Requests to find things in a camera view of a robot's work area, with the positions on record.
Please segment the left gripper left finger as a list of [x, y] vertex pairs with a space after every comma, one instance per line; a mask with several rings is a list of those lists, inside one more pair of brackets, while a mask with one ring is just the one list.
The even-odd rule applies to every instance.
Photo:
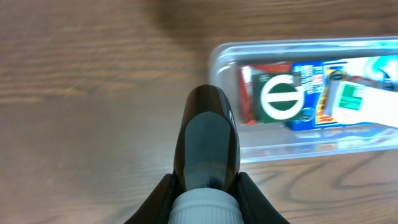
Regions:
[[168, 224], [172, 204], [179, 193], [176, 173], [164, 175], [144, 203], [124, 224]]

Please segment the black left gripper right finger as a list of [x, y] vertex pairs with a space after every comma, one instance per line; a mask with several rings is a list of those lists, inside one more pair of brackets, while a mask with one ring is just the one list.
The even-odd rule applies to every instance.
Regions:
[[232, 190], [233, 197], [239, 203], [244, 224], [290, 224], [246, 172], [236, 175]]

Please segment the small black bottle white cap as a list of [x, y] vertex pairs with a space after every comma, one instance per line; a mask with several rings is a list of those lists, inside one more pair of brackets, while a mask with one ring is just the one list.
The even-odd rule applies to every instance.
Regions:
[[200, 85], [188, 95], [174, 157], [177, 198], [169, 223], [242, 223], [234, 197], [239, 138], [222, 89]]

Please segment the dark green round-logo packet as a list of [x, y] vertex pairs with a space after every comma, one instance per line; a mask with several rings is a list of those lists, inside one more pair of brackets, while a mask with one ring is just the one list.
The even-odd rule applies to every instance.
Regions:
[[303, 117], [305, 101], [301, 74], [261, 73], [252, 79], [254, 120], [260, 124], [295, 121]]

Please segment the red orange packet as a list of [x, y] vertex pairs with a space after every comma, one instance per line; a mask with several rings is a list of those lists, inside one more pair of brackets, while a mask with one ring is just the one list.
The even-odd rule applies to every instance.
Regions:
[[251, 125], [257, 122], [254, 119], [252, 106], [252, 77], [258, 73], [289, 73], [292, 71], [292, 62], [277, 62], [267, 64], [242, 65], [239, 68], [239, 107], [240, 116], [244, 124]]

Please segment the blue Kool Fever box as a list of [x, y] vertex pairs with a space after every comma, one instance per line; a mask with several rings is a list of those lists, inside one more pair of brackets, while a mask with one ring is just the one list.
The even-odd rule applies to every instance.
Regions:
[[302, 75], [305, 89], [303, 118], [286, 122], [293, 131], [343, 127], [324, 113], [329, 79], [337, 78], [394, 91], [397, 88], [397, 56], [373, 56], [295, 62], [293, 71]]

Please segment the white green medicine box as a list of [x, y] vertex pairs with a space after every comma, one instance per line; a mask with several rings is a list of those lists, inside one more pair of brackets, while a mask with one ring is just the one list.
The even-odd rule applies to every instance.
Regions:
[[348, 81], [330, 83], [324, 113], [341, 124], [397, 127], [397, 93]]

